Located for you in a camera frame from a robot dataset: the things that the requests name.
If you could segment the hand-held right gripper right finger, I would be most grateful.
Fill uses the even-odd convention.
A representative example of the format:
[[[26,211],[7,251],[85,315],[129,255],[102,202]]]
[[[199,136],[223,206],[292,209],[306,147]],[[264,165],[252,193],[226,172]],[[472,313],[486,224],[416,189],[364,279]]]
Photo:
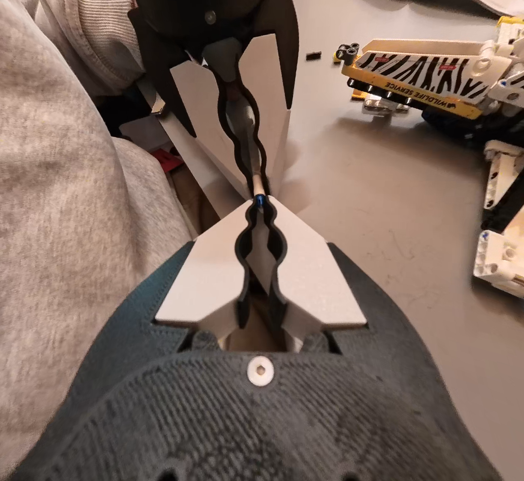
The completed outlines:
[[[324,237],[275,197],[265,203],[268,240],[280,242],[270,290],[286,349],[298,353],[311,334],[364,327],[365,315]]]

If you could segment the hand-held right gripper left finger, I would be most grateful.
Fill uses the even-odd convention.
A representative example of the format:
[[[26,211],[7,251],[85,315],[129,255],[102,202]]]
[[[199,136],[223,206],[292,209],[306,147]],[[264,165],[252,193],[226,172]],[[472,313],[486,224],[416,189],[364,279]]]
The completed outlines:
[[[226,348],[249,319],[249,266],[257,205],[248,200],[197,237],[154,320],[213,333]]]

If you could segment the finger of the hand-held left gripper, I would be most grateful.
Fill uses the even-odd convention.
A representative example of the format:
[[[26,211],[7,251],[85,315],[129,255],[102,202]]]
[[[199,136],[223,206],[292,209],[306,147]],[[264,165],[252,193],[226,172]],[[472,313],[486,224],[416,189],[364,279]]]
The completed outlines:
[[[185,61],[171,69],[202,152],[245,200],[251,198],[246,176],[235,160],[235,147],[219,120],[219,86],[206,65]]]
[[[285,164],[290,113],[286,106],[277,41],[274,34],[255,37],[239,59],[244,87],[259,111],[258,139],[266,155],[265,175],[272,196],[278,196]]]

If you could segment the zebra striped lego plane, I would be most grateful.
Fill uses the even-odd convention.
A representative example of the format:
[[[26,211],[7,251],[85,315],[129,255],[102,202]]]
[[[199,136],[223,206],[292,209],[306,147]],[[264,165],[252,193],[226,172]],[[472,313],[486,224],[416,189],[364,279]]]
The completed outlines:
[[[489,164],[473,275],[523,298],[523,18],[503,16],[484,42],[374,39],[340,45],[333,63],[363,112],[422,111],[435,130],[480,148]]]

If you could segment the person's left forearm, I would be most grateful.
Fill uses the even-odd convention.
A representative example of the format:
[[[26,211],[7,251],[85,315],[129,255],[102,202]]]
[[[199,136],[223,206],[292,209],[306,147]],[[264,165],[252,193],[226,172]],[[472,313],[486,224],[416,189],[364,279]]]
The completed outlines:
[[[128,12],[135,0],[39,0],[35,21],[91,98],[120,95],[145,72]]]

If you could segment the red object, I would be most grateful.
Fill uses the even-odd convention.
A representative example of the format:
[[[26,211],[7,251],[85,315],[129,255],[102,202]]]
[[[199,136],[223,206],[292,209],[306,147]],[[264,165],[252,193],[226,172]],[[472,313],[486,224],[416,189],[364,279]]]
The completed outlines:
[[[184,161],[181,157],[173,155],[164,149],[157,149],[150,152],[150,154],[160,163],[160,166],[165,174],[176,170],[178,167],[184,164]]]

